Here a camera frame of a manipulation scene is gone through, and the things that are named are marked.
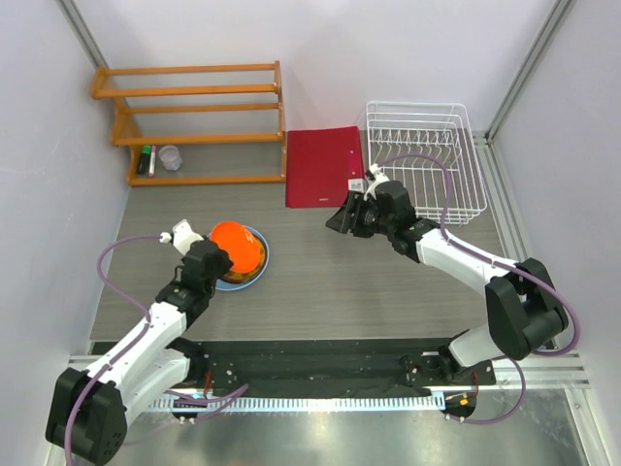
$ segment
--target wire basket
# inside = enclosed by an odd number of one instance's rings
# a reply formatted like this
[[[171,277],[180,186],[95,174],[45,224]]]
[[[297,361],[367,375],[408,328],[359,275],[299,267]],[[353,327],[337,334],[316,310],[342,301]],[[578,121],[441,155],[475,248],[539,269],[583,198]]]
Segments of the wire basket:
[[[487,209],[473,132],[461,104],[367,104],[369,166],[406,154],[432,155],[452,176],[452,200],[446,222],[466,224]],[[424,158],[387,163],[384,173],[409,192],[420,216],[440,220],[446,187],[440,167]]]

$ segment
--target wooden rack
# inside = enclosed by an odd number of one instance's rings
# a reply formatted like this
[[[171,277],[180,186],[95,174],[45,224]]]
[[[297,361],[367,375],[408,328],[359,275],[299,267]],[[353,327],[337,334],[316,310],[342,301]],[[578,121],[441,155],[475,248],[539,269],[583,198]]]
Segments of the wooden rack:
[[[133,87],[118,88],[114,85],[115,76],[166,75],[181,73],[221,73],[274,71],[272,83],[189,85],[175,87]],[[249,94],[274,93],[278,100],[273,103],[241,103],[213,105],[176,105],[158,107],[129,107],[125,97],[152,97],[174,95],[205,94]],[[282,106],[282,87],[280,63],[261,63],[250,65],[181,66],[167,68],[125,68],[107,69],[100,67],[90,84],[90,94],[94,99],[112,99],[115,119],[110,135],[114,146],[128,146],[131,163],[127,173],[127,183],[131,186],[154,186],[175,184],[218,184],[218,183],[282,183],[286,173],[286,137],[284,129],[284,109]],[[248,112],[259,110],[278,110],[278,132],[247,134],[211,135],[173,135],[143,136],[134,119],[137,114],[171,114],[189,112]],[[190,177],[190,178],[142,178],[136,175],[140,152],[144,145],[164,146],[167,144],[226,144],[226,143],[268,143],[280,142],[280,173],[261,176],[237,177]]]

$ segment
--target wall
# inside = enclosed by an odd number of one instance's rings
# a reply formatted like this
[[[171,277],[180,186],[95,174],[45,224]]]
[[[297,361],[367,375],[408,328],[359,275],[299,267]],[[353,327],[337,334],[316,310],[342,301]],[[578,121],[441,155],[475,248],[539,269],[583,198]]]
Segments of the wall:
[[[554,0],[76,3],[111,67],[279,59],[288,129],[389,100],[463,103],[484,130]]]
[[[575,3],[499,147],[533,255],[580,315],[579,351],[618,438],[621,4]]]
[[[43,464],[55,379],[84,351],[128,189],[93,67],[55,2],[0,15],[0,463]]]

